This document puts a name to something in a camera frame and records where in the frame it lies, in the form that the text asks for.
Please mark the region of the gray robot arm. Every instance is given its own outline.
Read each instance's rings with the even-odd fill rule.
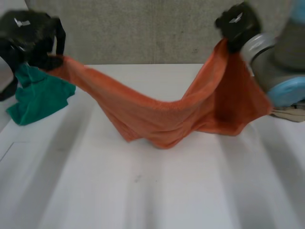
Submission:
[[[241,15],[235,11],[228,11],[230,17]],[[290,106],[305,99],[305,0],[295,1],[285,28],[276,39],[271,34],[259,32],[247,41],[240,41],[227,35],[228,32],[224,33],[224,28],[235,26],[239,28],[236,34],[247,34],[242,23],[250,23],[250,19],[245,18],[242,22],[240,18],[234,25],[230,21],[226,24],[223,17],[221,20],[223,36],[240,48],[243,60],[251,67],[256,81],[274,106]]]

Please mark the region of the fabric fold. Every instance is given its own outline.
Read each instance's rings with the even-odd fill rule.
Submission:
[[[162,102],[121,84],[69,57],[48,72],[87,93],[100,105],[126,141],[146,138],[171,148],[192,131],[238,135],[272,106],[239,54],[219,42],[181,100]]]

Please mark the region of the beige cloth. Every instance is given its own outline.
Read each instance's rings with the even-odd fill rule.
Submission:
[[[272,114],[279,118],[288,119],[298,123],[305,121],[305,109],[302,108],[294,108],[292,106],[275,108],[273,109]]]

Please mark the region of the green cloth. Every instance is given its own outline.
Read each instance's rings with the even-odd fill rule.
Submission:
[[[18,103],[6,111],[15,123],[27,125],[41,120],[68,105],[75,85],[50,76],[36,67],[21,65],[15,72],[22,88],[17,88]]]

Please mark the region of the white logo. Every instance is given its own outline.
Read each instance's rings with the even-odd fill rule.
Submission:
[[[29,21],[18,21],[16,18],[14,18],[14,20],[15,20],[16,24],[18,25],[18,27],[30,25]]]
[[[237,16],[237,18],[233,18],[229,23],[237,23],[242,18],[243,13]]]

